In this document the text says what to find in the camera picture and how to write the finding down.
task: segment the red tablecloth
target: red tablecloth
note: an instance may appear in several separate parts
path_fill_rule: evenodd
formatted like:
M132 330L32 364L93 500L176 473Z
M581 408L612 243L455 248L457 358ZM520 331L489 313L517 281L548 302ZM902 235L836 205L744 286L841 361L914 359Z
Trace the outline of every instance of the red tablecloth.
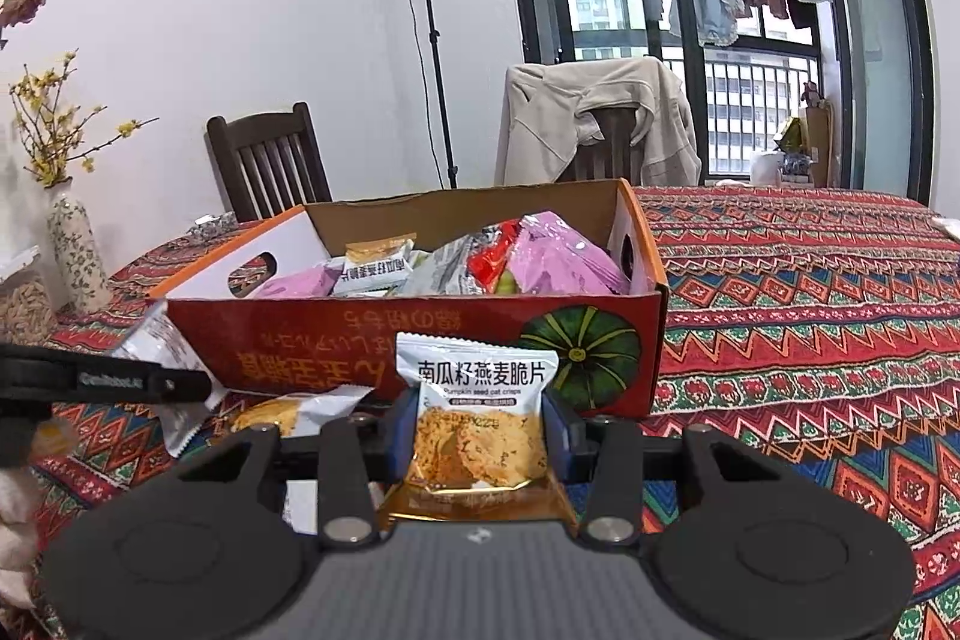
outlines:
M640 189L672 297L651 434L707 421L889 521L913 548L901 640L960 629L960 244L905 199L846 191ZM107 350L150 285L196 258L171 242L115 277L112 306L57 345ZM245 405L232 396L192 447ZM44 539L170 459L144 408L64 405L75 456L37 466ZM571 492L575 503L582 500ZM664 485L644 523L676 516ZM37 619L56 633L42 604ZM29 617L21 635L40 637Z

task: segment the wooden chair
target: wooden chair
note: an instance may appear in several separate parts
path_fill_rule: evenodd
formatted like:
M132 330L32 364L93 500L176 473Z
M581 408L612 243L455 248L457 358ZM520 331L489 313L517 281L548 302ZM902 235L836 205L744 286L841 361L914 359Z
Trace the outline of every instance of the wooden chair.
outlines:
M294 104L291 112L232 122L216 116L206 124L206 133L237 220L270 218L295 204L332 201L304 102Z
M623 177L630 180L631 185L640 185L643 145L630 147L630 135L637 123L637 108L610 107L595 109L592 114L600 126L603 142L580 145L557 182Z

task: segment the tablecloth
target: tablecloth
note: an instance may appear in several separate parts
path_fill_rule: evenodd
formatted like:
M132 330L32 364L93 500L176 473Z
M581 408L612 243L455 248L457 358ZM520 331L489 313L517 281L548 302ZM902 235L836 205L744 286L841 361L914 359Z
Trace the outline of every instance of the tablecloth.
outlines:
M848 191L639 189L669 276L670 309L649 434L707 422L789 461L886 519L907 540L916 593L901 640L960 630L960 244L906 199ZM171 242L123 269L104 314L52 343L111 348L146 287L197 256ZM237 395L191 443L202 448L246 405ZM37 466L41 537L170 463L136 405L62 405L82 441ZM571 487L582 506L586 486ZM676 517L667 483L645 488L643 523ZM16 618L56 634L42 605Z

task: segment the vase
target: vase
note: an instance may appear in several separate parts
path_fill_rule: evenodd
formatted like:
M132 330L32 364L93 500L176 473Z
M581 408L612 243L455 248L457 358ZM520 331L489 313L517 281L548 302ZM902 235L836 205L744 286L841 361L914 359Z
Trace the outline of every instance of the vase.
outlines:
M71 193L70 185L67 180L48 189L47 230L70 303L78 313L96 313L109 304L109 282L86 208Z

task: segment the black tripod pole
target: black tripod pole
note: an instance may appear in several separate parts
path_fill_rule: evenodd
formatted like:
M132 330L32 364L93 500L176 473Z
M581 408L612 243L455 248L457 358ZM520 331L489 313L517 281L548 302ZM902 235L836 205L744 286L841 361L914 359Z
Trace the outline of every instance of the black tripod pole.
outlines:
M430 25L430 49L433 50L433 73L437 78L437 102L440 104L440 125L443 126L443 146L446 148L446 176L450 188L457 187L457 167L453 165L453 147L450 145L450 123L446 117L446 98L443 95L443 75L440 73L440 31L433 20L433 0L426 0L426 19Z

